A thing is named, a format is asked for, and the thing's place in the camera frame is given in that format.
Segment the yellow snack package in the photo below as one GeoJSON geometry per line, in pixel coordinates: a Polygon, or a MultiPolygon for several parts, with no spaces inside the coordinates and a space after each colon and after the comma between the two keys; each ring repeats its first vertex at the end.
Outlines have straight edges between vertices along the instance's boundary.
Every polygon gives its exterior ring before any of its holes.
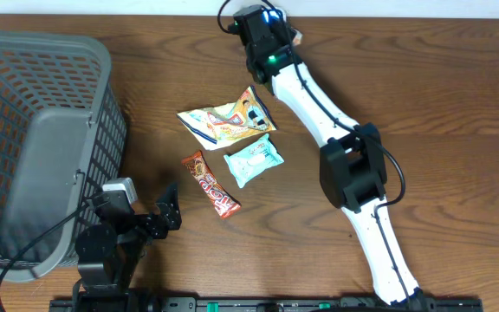
{"type": "Polygon", "coordinates": [[[230,146],[252,135],[276,130],[269,110],[249,86],[234,103],[177,114],[206,150],[230,146]]]}

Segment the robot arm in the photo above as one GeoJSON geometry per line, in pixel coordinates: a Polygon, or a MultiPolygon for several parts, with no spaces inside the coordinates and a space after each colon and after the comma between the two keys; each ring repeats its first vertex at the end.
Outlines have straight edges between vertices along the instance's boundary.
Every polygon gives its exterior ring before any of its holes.
{"type": "Polygon", "coordinates": [[[180,228],[176,184],[167,187],[156,202],[159,214],[135,214],[138,199],[130,178],[113,179],[92,199],[101,223],[76,238],[78,272],[83,292],[75,289],[72,302],[53,302],[52,311],[158,311],[155,296],[148,290],[128,289],[144,248],[154,239],[165,239],[180,228]]]}
{"type": "Polygon", "coordinates": [[[290,57],[293,51],[288,45],[292,39],[286,32],[288,22],[280,23],[278,15],[271,12],[260,5],[240,10],[234,15],[235,23],[229,30],[240,35],[246,47],[248,70],[254,80],[266,85],[294,111],[321,149],[322,189],[329,201],[347,215],[356,230],[371,268],[376,294],[389,305],[404,302],[404,287],[412,296],[419,291],[418,283],[405,264],[387,208],[378,209],[379,220],[374,211],[376,206],[386,202],[384,156],[368,140],[360,140],[355,133],[336,126],[302,87],[295,67],[298,67],[309,90],[334,118],[378,142],[380,135],[375,126],[360,127],[357,121],[340,111],[314,82],[301,59],[297,55],[290,57]],[[357,156],[350,159],[349,153],[357,153],[357,156]]]}

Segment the wire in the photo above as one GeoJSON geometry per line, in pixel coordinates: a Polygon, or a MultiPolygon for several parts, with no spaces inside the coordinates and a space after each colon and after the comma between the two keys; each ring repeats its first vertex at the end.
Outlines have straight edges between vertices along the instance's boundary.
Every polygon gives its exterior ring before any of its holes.
{"type": "MultiPolygon", "coordinates": [[[[220,20],[219,20],[219,17],[220,17],[220,13],[221,11],[224,9],[224,6],[229,2],[230,0],[225,0],[223,5],[221,6],[221,9],[219,10],[219,14],[217,16],[217,20],[219,21],[219,27],[221,27],[221,29],[224,31],[221,23],[220,23],[220,20]]],[[[409,297],[409,293],[407,291],[407,288],[405,286],[405,283],[404,283],[404,279],[402,278],[401,276],[401,273],[399,272],[399,269],[398,269],[398,265],[396,264],[396,261],[394,259],[394,256],[392,254],[392,250],[390,248],[390,245],[388,244],[388,240],[386,239],[386,234],[385,234],[385,231],[382,227],[382,224],[380,223],[380,217],[379,217],[379,209],[382,208],[382,207],[388,207],[390,205],[395,205],[397,204],[399,201],[402,200],[402,198],[404,198],[404,195],[405,195],[405,177],[404,177],[404,172],[402,171],[398,161],[392,156],[392,154],[390,152],[388,152],[388,150],[386,150],[377,140],[367,136],[367,135],[364,135],[362,133],[359,133],[358,131],[356,131],[355,129],[352,129],[351,127],[348,127],[344,124],[342,124],[338,118],[336,118],[335,116],[333,116],[323,105],[322,103],[319,101],[319,99],[317,99],[317,97],[313,94],[313,92],[311,91],[311,89],[309,89],[309,86],[308,84],[306,83],[306,81],[303,79],[303,77],[301,76],[301,73],[300,73],[300,69],[298,68],[297,66],[297,60],[295,59],[295,48],[294,48],[294,44],[292,43],[292,40],[290,40],[291,38],[291,35],[290,35],[290,29],[288,28],[288,25],[284,22],[284,16],[282,14],[282,12],[280,10],[278,10],[271,2],[269,2],[268,0],[262,0],[262,2],[264,2],[265,4],[267,4],[272,10],[274,10],[276,12],[276,14],[280,17],[279,20],[280,22],[282,23],[282,27],[286,30],[286,35],[287,35],[287,39],[288,39],[288,52],[290,53],[290,56],[292,58],[292,63],[294,63],[294,69],[295,69],[295,74],[297,75],[298,79],[300,80],[300,83],[301,83],[301,86],[307,91],[307,93],[309,94],[309,97],[311,97],[311,99],[315,102],[315,104],[323,111],[323,113],[325,113],[327,115],[327,117],[332,120],[334,122],[334,124],[338,127],[341,127],[342,129],[348,131],[349,133],[355,135],[356,137],[362,139],[362,140],[368,140],[369,142],[373,143],[373,145],[375,145],[389,160],[390,162],[392,162],[392,164],[394,165],[394,168],[396,169],[396,172],[398,173],[398,176],[399,176],[399,181],[400,181],[400,184],[401,184],[401,188],[400,188],[400,191],[399,191],[399,195],[391,200],[391,201],[388,201],[384,204],[380,204],[380,205],[377,205],[374,209],[374,214],[373,214],[373,217],[376,219],[377,221],[377,225],[379,226],[379,230],[380,230],[380,234],[384,240],[384,243],[385,243],[385,246],[386,246],[386,250],[388,251],[388,256],[390,257],[391,261],[392,261],[392,268],[394,269],[394,271],[396,272],[396,275],[398,276],[398,279],[399,279],[399,283],[401,284],[402,288],[404,289],[404,293],[405,293],[405,298],[406,298],[406,301],[407,301],[407,308],[408,309],[411,309],[411,300],[410,300],[410,297],[409,297]]]]}
{"type": "Polygon", "coordinates": [[[223,27],[223,24],[221,23],[221,13],[223,13],[224,7],[229,2],[230,2],[230,0],[225,0],[224,3],[223,3],[223,5],[221,5],[221,8],[218,10],[218,13],[217,13],[217,24],[218,24],[218,28],[220,28],[226,34],[232,34],[232,33],[229,32],[225,27],[223,27]]]}
{"type": "MultiPolygon", "coordinates": [[[[76,174],[82,174],[82,175],[84,175],[84,182],[82,183],[82,188],[81,188],[81,192],[83,192],[84,186],[86,185],[86,173],[84,173],[84,172],[77,172],[76,174]]],[[[63,225],[65,225],[71,219],[73,219],[75,217],[78,217],[83,211],[85,211],[89,207],[89,205],[85,205],[83,207],[80,207],[81,203],[82,202],[86,202],[88,199],[91,199],[93,196],[94,195],[92,195],[92,196],[90,196],[88,198],[83,198],[82,195],[80,195],[80,197],[78,199],[78,204],[76,206],[76,211],[75,212],[69,214],[63,220],[61,220],[61,222],[59,222],[58,224],[55,224],[49,230],[43,232],[42,235],[40,235],[39,237],[36,237],[35,239],[33,239],[29,244],[27,244],[24,248],[22,248],[20,251],[18,251],[18,253],[16,254],[16,256],[14,256],[12,259],[10,259],[9,263],[7,263],[7,265],[3,268],[3,271],[0,274],[0,312],[5,312],[5,308],[3,307],[3,302],[1,300],[1,284],[3,283],[5,275],[7,275],[7,273],[10,271],[10,269],[13,267],[13,264],[15,264],[21,257],[23,257],[24,254],[30,248],[32,248],[34,245],[38,244],[44,237],[46,237],[47,235],[53,233],[54,231],[56,231],[57,229],[59,229],[60,227],[62,227],[63,225]]]]}

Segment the white wall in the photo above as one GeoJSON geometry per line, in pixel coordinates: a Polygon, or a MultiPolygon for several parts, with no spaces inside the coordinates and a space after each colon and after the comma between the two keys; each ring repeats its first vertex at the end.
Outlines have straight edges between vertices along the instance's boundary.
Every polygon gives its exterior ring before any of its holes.
{"type": "MultiPolygon", "coordinates": [[[[0,0],[0,13],[214,16],[223,0],[0,0]]],[[[225,14],[259,0],[231,0],[225,14]]],[[[290,16],[499,18],[499,0],[275,0],[290,16]]]]}

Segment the chip bag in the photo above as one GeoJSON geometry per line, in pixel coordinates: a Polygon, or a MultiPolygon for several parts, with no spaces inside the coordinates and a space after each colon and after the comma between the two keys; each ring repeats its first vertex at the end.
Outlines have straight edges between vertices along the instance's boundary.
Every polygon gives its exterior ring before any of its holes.
{"type": "Polygon", "coordinates": [[[268,133],[242,151],[231,156],[224,155],[224,160],[240,188],[261,172],[284,162],[275,146],[269,141],[268,133]]]}
{"type": "Polygon", "coordinates": [[[207,150],[230,146],[252,135],[276,130],[269,110],[248,87],[235,103],[177,114],[207,150]]]}

